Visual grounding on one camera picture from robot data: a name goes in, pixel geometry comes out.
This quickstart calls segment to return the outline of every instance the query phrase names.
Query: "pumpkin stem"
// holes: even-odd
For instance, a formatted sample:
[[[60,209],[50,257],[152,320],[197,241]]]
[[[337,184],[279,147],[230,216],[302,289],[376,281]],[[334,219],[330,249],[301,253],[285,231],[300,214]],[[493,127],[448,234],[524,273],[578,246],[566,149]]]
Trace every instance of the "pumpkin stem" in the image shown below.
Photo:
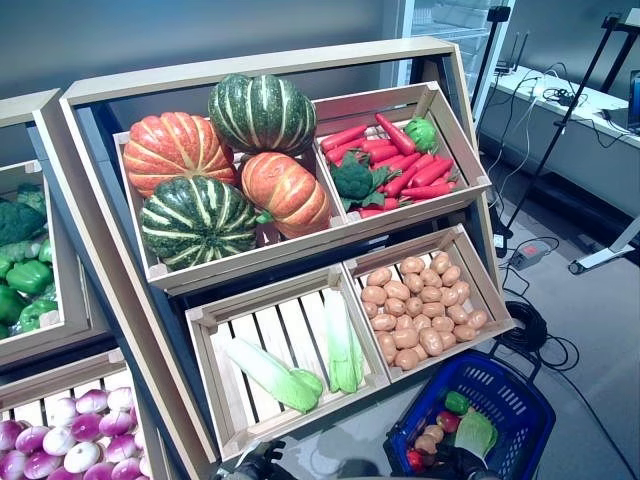
[[[273,222],[273,215],[271,215],[266,210],[263,210],[262,213],[256,217],[256,222],[258,222],[258,223],[271,223],[271,222]]]

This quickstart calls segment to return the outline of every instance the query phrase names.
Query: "red onion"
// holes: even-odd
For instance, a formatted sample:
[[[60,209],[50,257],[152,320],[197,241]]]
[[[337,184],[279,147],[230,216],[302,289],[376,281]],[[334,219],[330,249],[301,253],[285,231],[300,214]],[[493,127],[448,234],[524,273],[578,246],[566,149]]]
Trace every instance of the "red onion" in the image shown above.
[[[96,388],[76,400],[78,413],[99,413],[107,408],[107,392]]]
[[[49,428],[43,426],[24,429],[16,439],[16,450],[29,454],[34,450],[42,449],[42,440],[49,432]]]
[[[2,480],[22,480],[22,472],[27,463],[27,456],[18,450],[11,450],[0,460],[0,478]]]
[[[39,451],[34,453],[27,460],[24,467],[24,476],[36,480],[46,478],[62,463],[62,457],[49,455],[47,452]]]
[[[13,450],[16,446],[18,435],[24,429],[24,425],[15,420],[0,422],[0,450]]]
[[[82,480],[111,480],[113,463],[100,462],[86,471]]]
[[[47,480],[82,480],[82,474],[67,472],[64,467],[60,467],[54,470]]]
[[[136,450],[137,448],[133,440],[133,435],[120,435],[119,437],[112,439],[111,443],[109,443],[105,459],[107,462],[118,463],[133,456],[136,453]]]
[[[107,437],[117,437],[127,433],[133,427],[131,415],[127,412],[113,411],[100,420],[100,433]]]
[[[102,450],[95,443],[81,442],[73,447],[64,457],[64,468],[71,473],[86,472],[98,463]]]
[[[51,411],[53,413],[51,414],[49,425],[68,427],[77,415],[76,402],[73,398],[59,398],[51,408]]]
[[[140,476],[140,460],[137,458],[127,458],[121,461],[111,472],[113,480],[135,480]]]
[[[93,442],[100,436],[101,421],[102,415],[98,413],[78,415],[71,424],[71,435],[79,442]]]
[[[66,427],[56,427],[44,436],[42,448],[49,455],[62,456],[71,450],[75,443],[71,430]]]

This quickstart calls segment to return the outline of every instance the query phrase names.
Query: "pumpkin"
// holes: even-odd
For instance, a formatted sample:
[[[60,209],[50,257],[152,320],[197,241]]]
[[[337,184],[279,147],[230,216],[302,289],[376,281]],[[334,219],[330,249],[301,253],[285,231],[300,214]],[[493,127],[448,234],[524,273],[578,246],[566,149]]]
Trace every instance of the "pumpkin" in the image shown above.
[[[295,156],[307,149],[316,129],[316,112],[288,80],[273,75],[228,75],[211,91],[209,115],[232,147]]]
[[[236,181],[231,149],[220,143],[210,122],[188,113],[165,112],[134,123],[123,157],[129,181],[143,197],[176,176]]]
[[[287,238],[296,238],[329,226],[329,197],[313,175],[293,158],[277,152],[252,157],[242,170],[242,189],[274,220]]]
[[[142,241],[171,270],[255,248],[253,205],[215,178],[175,177],[140,210]]]

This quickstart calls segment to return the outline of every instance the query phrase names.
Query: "green striped pumpkin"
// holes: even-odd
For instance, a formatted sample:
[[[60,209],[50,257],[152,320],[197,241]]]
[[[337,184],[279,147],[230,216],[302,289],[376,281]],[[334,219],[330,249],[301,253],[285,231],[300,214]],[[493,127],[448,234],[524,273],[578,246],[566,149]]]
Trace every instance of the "green striped pumpkin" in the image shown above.
[[[302,153],[311,145],[316,112],[288,80],[232,74],[211,91],[209,115],[228,145],[247,153]]]
[[[255,248],[253,205],[215,178],[161,183],[144,201],[140,223],[143,243],[171,270]]]

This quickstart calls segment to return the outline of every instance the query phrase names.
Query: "basket handle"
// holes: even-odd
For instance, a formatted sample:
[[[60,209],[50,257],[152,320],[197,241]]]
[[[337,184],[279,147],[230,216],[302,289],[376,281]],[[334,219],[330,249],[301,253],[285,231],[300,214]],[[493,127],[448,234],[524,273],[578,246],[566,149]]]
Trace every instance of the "basket handle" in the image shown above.
[[[494,340],[495,341],[493,343],[493,346],[491,347],[491,351],[489,352],[489,356],[491,357],[491,359],[500,363],[502,366],[508,368],[509,370],[511,370],[513,373],[521,377],[526,383],[533,384],[533,380],[536,378],[536,375],[540,371],[540,367],[542,367],[542,363],[540,363],[540,360],[535,356],[531,355],[531,353],[527,352],[526,350],[513,348],[511,345],[505,344],[504,342],[500,341],[500,339],[498,338],[494,338]],[[516,367],[511,365],[510,363],[506,362],[501,358],[498,358],[496,356],[496,350],[500,345],[507,347],[509,350],[519,354],[522,358],[524,358],[529,363],[531,363],[533,365],[533,371],[529,375],[526,375],[520,370],[518,370]]]

